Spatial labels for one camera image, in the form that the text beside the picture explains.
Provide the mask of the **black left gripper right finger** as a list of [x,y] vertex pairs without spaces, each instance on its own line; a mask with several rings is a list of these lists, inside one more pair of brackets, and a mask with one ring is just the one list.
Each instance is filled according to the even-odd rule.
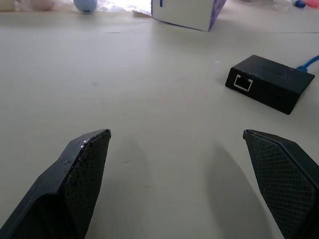
[[284,239],[319,239],[319,165],[295,142],[243,132],[260,193]]

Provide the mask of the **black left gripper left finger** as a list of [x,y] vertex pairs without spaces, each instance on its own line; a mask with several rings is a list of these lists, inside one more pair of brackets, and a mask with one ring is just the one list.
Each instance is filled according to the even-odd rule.
[[32,184],[0,229],[0,239],[85,239],[100,193],[109,129],[70,141]]

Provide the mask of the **black plastic box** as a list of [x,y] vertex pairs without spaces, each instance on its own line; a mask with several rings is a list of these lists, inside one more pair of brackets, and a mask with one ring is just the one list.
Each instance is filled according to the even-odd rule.
[[290,115],[313,74],[252,55],[230,69],[225,86]]

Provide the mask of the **blue and pink toy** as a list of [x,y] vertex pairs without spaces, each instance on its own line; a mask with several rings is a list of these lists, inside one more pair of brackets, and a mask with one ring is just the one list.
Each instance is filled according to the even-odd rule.
[[292,0],[292,3],[298,8],[305,8],[306,6],[319,8],[319,0]]

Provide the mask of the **light blue round ball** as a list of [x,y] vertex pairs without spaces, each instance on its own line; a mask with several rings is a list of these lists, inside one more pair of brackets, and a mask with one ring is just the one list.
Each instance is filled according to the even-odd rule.
[[73,3],[83,14],[92,14],[97,9],[97,0],[73,0]]

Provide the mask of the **clear plastic wrap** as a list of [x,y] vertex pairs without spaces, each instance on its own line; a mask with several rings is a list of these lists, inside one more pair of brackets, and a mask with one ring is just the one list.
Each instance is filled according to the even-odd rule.
[[[73,0],[54,0],[57,9],[79,10]],[[96,11],[102,12],[137,12],[151,16],[151,0],[97,0]]]

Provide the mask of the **white and purple carton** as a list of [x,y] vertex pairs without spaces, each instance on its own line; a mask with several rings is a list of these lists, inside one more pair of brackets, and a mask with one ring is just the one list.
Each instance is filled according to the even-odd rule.
[[227,0],[151,0],[153,19],[209,32]]

